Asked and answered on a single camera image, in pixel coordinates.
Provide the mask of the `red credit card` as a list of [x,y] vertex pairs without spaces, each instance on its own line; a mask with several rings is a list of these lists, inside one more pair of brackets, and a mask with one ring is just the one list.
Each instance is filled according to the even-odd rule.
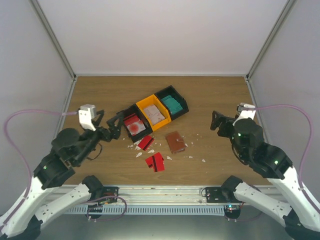
[[150,147],[150,145],[153,143],[154,140],[155,139],[152,136],[147,135],[139,142],[137,146],[143,151],[146,151]]

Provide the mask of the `brown leather card holder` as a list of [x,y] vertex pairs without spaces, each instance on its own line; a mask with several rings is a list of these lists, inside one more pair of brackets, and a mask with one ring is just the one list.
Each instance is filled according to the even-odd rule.
[[177,154],[185,151],[185,142],[182,136],[177,131],[168,133],[165,136],[165,139],[172,154]]

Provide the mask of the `yellow card bin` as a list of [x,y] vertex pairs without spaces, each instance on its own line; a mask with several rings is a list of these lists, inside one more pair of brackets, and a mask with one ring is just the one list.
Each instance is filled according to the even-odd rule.
[[146,117],[153,132],[164,127],[172,121],[169,111],[155,94],[138,101],[136,105]]

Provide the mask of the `red black-striped card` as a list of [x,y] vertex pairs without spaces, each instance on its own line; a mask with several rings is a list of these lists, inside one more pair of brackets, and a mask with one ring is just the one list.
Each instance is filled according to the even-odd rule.
[[146,158],[145,162],[146,162],[146,164],[148,165],[149,168],[153,168],[154,172],[158,171],[157,161],[156,161],[156,157],[154,155]]
[[152,165],[154,172],[162,172],[165,170],[164,159],[160,152],[152,156]]

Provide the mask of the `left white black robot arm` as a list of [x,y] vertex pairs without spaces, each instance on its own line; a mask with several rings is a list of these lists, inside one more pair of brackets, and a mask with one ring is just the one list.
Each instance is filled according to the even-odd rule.
[[81,106],[76,112],[83,129],[80,134],[74,128],[59,132],[51,142],[51,150],[34,171],[28,171],[28,184],[25,191],[0,217],[0,238],[2,240],[35,240],[41,231],[67,210],[80,204],[100,206],[107,199],[117,199],[116,193],[106,195],[103,184],[94,175],[85,177],[82,182],[63,196],[47,202],[48,197],[75,174],[89,159],[91,152],[102,141],[109,143],[119,139],[124,123],[124,115],[119,112],[106,123],[100,125],[104,111],[97,111],[91,104]]

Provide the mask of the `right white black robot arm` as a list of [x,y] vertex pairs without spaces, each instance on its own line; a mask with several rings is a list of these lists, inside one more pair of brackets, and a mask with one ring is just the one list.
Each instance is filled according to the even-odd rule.
[[265,142],[263,128],[254,121],[255,112],[243,110],[235,117],[212,113],[210,129],[228,138],[236,158],[267,179],[285,198],[276,200],[231,175],[221,186],[223,200],[247,203],[282,225],[294,240],[320,238],[320,214],[304,195],[293,162],[279,147]]

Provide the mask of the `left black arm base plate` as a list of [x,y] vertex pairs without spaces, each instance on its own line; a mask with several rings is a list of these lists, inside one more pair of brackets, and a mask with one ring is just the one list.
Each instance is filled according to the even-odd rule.
[[115,196],[119,194],[119,187],[117,186],[104,186],[102,189],[95,191],[89,201],[93,203],[111,204],[116,203],[118,200]]

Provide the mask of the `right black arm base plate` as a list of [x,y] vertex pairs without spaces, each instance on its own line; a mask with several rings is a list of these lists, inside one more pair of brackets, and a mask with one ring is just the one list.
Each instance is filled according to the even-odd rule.
[[241,201],[235,198],[227,198],[224,196],[221,187],[205,187],[200,190],[200,195],[205,198],[207,203],[226,203],[239,204]]

